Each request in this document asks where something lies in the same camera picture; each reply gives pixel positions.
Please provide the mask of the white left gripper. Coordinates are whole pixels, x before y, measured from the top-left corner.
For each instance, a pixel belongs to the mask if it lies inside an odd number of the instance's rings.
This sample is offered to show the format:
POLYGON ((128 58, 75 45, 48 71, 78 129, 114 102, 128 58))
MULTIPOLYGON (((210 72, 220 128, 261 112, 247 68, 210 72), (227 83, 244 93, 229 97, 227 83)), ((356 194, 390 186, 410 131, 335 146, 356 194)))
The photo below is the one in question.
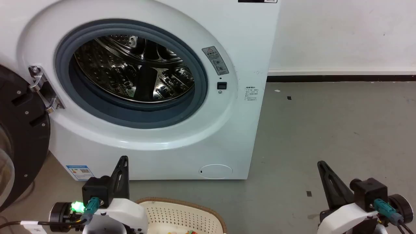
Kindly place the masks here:
POLYGON ((121 156, 111 175, 110 199, 107 208, 98 209, 83 234, 147 234, 146 209, 130 199, 129 158, 121 156))

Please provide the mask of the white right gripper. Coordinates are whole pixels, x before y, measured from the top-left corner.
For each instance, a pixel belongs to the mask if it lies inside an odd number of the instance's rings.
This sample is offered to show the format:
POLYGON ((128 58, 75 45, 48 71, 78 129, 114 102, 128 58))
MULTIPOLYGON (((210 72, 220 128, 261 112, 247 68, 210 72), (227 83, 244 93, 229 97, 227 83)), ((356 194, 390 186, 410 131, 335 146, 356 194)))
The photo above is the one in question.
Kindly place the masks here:
POLYGON ((336 210, 323 219, 318 234, 343 234, 377 211, 366 212, 354 203, 354 194, 325 161, 318 161, 318 171, 328 207, 336 210))

